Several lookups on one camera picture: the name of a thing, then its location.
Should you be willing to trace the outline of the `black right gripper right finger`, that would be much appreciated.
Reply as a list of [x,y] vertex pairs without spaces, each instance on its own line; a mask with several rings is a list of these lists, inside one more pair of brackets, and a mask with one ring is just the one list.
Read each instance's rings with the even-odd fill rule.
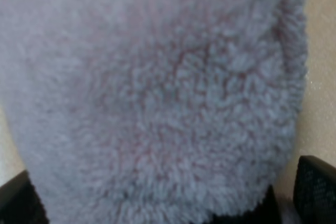
[[303,223],[335,224],[335,167],[312,155],[301,156],[293,203]]

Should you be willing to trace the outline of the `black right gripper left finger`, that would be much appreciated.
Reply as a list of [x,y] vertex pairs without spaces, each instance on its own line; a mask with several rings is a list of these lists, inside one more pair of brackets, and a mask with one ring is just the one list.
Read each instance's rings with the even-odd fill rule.
[[1,185],[1,223],[49,223],[46,211],[26,171]]

